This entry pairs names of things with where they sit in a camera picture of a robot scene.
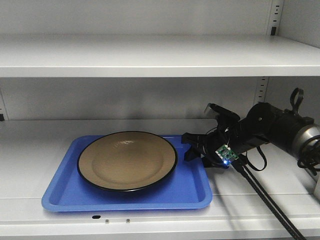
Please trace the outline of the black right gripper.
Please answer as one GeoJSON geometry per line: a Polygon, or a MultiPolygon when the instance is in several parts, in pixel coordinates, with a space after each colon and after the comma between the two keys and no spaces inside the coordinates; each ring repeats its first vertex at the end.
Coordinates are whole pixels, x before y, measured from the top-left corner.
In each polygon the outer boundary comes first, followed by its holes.
{"type": "Polygon", "coordinates": [[[215,151],[223,145],[228,145],[238,155],[237,160],[248,164],[247,151],[250,150],[250,116],[240,117],[221,106],[215,106],[219,115],[215,118],[217,126],[213,132],[206,134],[184,133],[181,136],[182,144],[189,144],[190,147],[184,153],[184,161],[190,162],[202,158],[206,168],[227,169],[215,151]]]}

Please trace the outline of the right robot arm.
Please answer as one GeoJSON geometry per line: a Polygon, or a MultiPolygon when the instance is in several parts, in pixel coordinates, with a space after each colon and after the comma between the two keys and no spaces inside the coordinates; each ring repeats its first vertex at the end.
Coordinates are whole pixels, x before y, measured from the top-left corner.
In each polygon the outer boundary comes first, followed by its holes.
{"type": "Polygon", "coordinates": [[[290,96],[292,109],[281,110],[270,103],[259,102],[241,119],[236,113],[210,103],[205,111],[217,126],[206,134],[185,133],[183,144],[189,144],[185,161],[202,157],[216,168],[227,168],[233,161],[250,167],[245,153],[271,143],[297,159],[300,168],[313,175],[320,171],[320,127],[311,117],[299,115],[304,91],[296,88],[290,96]]]}

